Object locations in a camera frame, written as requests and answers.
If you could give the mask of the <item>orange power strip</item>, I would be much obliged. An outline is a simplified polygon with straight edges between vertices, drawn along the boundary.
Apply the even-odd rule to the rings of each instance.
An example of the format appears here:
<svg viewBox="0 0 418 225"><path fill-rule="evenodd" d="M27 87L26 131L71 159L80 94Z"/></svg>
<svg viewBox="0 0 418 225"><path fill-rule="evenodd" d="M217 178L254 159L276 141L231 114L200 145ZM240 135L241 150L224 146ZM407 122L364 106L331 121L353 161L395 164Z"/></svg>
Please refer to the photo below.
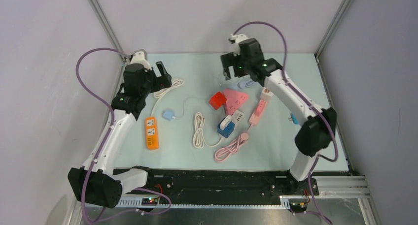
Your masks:
<svg viewBox="0 0 418 225"><path fill-rule="evenodd" d="M159 149L158 126L155 117L145 119L145 138L148 150Z"/></svg>

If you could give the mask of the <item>pink triangular power strip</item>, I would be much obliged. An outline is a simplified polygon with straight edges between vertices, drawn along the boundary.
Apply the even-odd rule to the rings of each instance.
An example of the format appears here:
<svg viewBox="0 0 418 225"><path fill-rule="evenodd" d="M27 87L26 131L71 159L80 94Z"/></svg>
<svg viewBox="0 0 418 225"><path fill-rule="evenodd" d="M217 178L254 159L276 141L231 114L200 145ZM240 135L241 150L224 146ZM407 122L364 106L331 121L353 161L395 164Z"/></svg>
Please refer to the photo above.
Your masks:
<svg viewBox="0 0 418 225"><path fill-rule="evenodd" d="M227 115L232 115L249 99L249 95L247 93L228 88L223 90L223 94L226 98L224 109Z"/></svg>

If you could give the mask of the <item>red cube socket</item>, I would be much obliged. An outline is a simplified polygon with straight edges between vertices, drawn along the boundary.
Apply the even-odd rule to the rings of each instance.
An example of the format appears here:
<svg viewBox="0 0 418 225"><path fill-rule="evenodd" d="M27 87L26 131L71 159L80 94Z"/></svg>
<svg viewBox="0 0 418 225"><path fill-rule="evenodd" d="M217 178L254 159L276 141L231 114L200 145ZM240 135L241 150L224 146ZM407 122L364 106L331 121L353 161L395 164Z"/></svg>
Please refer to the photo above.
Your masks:
<svg viewBox="0 0 418 225"><path fill-rule="evenodd" d="M227 101L227 98L222 92L215 93L209 100L209 105L214 109L218 110Z"/></svg>

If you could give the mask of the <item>small light blue charger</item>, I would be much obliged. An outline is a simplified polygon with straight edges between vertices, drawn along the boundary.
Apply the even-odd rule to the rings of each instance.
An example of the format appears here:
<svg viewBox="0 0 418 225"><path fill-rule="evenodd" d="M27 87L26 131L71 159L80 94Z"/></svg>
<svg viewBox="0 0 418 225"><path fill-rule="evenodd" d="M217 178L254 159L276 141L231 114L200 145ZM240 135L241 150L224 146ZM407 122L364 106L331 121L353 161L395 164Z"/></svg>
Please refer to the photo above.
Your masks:
<svg viewBox="0 0 418 225"><path fill-rule="evenodd" d="M175 112L168 109L163 112L162 117L168 121L177 119Z"/></svg>

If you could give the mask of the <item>white plug adapter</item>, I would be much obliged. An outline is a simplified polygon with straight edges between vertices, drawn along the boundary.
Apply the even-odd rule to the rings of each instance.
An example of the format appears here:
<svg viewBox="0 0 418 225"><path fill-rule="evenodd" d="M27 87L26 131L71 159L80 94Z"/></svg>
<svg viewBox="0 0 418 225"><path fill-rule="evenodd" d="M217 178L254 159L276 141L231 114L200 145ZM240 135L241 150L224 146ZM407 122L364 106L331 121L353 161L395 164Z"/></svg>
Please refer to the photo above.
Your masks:
<svg viewBox="0 0 418 225"><path fill-rule="evenodd" d="M219 129L224 130L232 121L232 116L227 115L219 124Z"/></svg>

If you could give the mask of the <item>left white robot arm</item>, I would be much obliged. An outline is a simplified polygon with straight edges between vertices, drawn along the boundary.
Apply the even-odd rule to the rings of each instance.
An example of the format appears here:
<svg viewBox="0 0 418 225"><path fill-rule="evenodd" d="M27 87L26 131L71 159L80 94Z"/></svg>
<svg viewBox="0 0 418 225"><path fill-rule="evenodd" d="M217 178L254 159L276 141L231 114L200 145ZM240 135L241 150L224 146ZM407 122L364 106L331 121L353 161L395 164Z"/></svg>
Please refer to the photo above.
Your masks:
<svg viewBox="0 0 418 225"><path fill-rule="evenodd" d="M171 87L172 77L162 61L156 62L160 71L146 69L142 63L126 66L123 83L112 100L107 129L102 132L93 152L80 168L71 168L68 180L76 199L105 208L114 208L122 195L136 188L143 193L155 189L155 179L139 166L114 173L115 160L125 137L138 121L150 93Z"/></svg>

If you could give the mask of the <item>light blue plug adapter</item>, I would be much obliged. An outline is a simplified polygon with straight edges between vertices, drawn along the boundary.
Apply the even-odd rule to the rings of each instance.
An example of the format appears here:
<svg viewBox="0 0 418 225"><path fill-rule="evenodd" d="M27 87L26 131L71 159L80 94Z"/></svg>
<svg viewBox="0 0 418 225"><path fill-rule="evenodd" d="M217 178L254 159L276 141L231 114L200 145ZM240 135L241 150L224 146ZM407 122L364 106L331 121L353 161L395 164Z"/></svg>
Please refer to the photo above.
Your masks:
<svg viewBox="0 0 418 225"><path fill-rule="evenodd" d="M289 121L291 121L295 125L299 125L299 121L297 120L297 118L295 117L293 113L290 113Z"/></svg>

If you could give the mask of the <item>dark blue cube socket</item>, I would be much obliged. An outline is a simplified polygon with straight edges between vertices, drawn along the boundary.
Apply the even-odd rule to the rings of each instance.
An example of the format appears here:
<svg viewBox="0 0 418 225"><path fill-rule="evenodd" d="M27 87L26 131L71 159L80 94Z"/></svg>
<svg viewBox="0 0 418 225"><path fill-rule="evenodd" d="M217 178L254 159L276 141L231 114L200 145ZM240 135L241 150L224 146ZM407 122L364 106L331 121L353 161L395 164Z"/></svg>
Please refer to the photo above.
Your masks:
<svg viewBox="0 0 418 225"><path fill-rule="evenodd" d="M218 124L217 133L224 138L228 138L232 134L234 129L235 129L235 124L232 121L230 122L230 124L224 130L220 130L219 129L219 124Z"/></svg>

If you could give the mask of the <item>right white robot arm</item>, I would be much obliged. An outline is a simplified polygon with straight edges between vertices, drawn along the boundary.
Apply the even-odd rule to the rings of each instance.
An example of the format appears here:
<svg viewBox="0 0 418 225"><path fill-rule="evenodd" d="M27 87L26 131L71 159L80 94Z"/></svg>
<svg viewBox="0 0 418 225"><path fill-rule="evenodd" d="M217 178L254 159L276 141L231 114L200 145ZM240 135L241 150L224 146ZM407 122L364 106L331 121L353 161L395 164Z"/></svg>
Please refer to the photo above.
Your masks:
<svg viewBox="0 0 418 225"><path fill-rule="evenodd" d="M295 136L298 153L289 172L286 187L292 194L306 188L305 179L312 173L316 159L331 143L335 144L337 113L322 108L304 94L288 77L284 66L273 58L266 59L260 43L244 34L231 35L233 51L221 55L226 79L249 76L252 81L276 96L296 117L300 130Z"/></svg>

